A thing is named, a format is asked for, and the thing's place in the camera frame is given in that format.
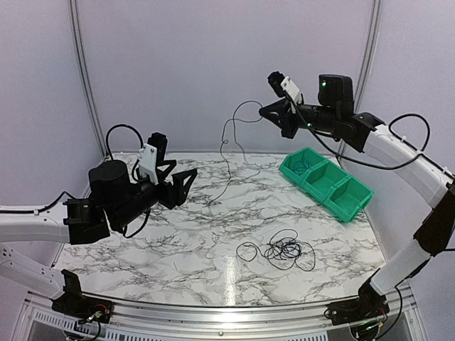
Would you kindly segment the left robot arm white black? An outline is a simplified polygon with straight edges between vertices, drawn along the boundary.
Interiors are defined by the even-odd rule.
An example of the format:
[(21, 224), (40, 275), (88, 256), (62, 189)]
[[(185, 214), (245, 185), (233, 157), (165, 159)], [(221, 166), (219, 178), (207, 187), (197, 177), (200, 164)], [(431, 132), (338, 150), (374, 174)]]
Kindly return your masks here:
[(101, 313), (109, 318), (110, 301), (89, 298), (80, 280), (68, 270), (46, 268), (6, 247), (7, 242), (47, 241), (71, 245), (93, 244), (111, 232), (127, 233), (127, 226), (160, 203), (168, 209), (182, 205), (196, 179), (196, 169), (175, 173), (160, 171), (157, 181), (147, 176), (132, 183), (121, 160), (105, 161), (89, 171), (90, 196), (56, 200), (38, 210), (1, 211), (1, 276), (32, 288), (49, 298), (52, 309), (77, 318)]

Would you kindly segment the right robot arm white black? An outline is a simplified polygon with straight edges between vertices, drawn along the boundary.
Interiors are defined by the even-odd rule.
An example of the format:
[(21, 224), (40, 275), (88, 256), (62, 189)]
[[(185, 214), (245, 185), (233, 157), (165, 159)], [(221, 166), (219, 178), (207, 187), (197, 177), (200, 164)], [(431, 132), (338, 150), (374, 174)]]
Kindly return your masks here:
[(280, 98), (259, 110), (261, 117), (294, 138), (299, 129), (344, 141), (359, 153), (378, 161), (374, 167), (393, 171), (431, 207), (411, 241), (379, 268), (358, 289), (358, 297), (331, 303), (326, 311), (334, 325), (354, 323), (389, 312), (386, 294), (417, 275), (436, 255), (446, 250), (454, 233), (454, 176), (436, 166), (424, 147), (412, 147), (376, 116), (355, 113), (352, 79), (319, 75), (318, 104), (305, 104), (290, 77), (272, 72), (267, 81)]

